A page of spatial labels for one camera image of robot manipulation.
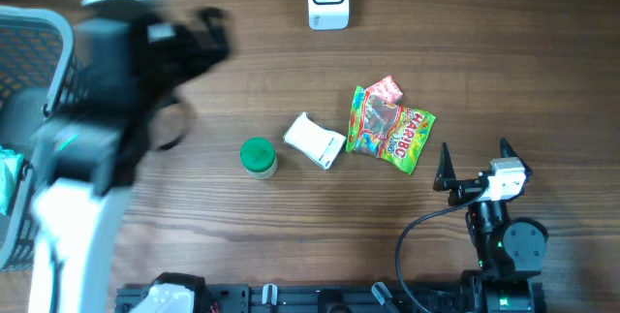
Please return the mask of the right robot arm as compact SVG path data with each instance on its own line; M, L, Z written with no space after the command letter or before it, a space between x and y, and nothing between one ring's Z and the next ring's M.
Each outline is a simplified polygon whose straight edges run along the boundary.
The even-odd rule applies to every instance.
M480 266L461 274L454 310L543 313L543 285L533 278L542 273L548 230L532 218L512 218L508 211L508 203L524 194L533 171L506 139L500 139L500 154L478 177L459 179L448 146L442 145L433 189L448 191L450 206L467 208L466 227Z

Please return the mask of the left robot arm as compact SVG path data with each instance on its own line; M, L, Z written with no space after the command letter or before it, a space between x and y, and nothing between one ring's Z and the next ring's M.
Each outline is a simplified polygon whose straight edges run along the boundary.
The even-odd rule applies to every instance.
M224 61L227 16L198 11L202 29L116 1L75 29L77 99L35 135L31 211L38 223L32 312L102 312L115 238L151 149L149 126L176 88Z

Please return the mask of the green lid plastic jar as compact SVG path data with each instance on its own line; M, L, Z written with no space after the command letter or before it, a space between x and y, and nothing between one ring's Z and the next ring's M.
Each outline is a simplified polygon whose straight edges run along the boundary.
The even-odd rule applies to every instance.
M251 138L241 146L240 161L248 174L256 179L268 179L277 170L275 149L269 140L261 137Z

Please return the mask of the haribo gummy bag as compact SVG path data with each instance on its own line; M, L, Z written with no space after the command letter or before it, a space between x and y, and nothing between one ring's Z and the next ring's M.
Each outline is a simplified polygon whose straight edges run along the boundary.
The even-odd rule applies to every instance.
M436 116L426 110L389 103L358 86L351 105L346 151L383 159L411 174L435 120Z

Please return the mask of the red small snack pack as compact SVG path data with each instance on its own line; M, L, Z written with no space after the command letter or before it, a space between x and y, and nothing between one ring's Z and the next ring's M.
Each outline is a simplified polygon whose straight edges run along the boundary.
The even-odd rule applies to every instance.
M393 80L392 76L386 76L381 80L375 82L371 86L365 89L372 95L376 95L383 99L385 102L391 104L397 104L403 96L402 91L398 87L397 83Z

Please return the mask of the teal snack packet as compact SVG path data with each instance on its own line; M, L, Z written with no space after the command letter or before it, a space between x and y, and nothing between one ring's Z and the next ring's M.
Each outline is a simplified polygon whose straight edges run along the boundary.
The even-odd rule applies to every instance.
M8 215L11 211L14 193L19 181L24 156L11 149L1 148L1 214Z

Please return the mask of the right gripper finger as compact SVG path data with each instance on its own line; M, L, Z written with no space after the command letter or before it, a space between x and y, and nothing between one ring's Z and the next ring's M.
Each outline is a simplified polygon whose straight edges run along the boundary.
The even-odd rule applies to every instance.
M450 190L456 185L456 175L450 158L448 145L443 142L440 154L439 166L435 176L435 190Z
M517 158L524 168L525 175L532 175L532 169L519 157L519 155L513 150L512 146L506 138L500 139L500 154L502 158Z

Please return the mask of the white tissue pack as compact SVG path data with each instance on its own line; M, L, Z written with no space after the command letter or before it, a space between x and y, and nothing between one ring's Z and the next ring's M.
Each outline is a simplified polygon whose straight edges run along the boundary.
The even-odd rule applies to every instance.
M325 129L302 112L287 130L284 143L301 151L323 170L328 170L340 153L346 138Z

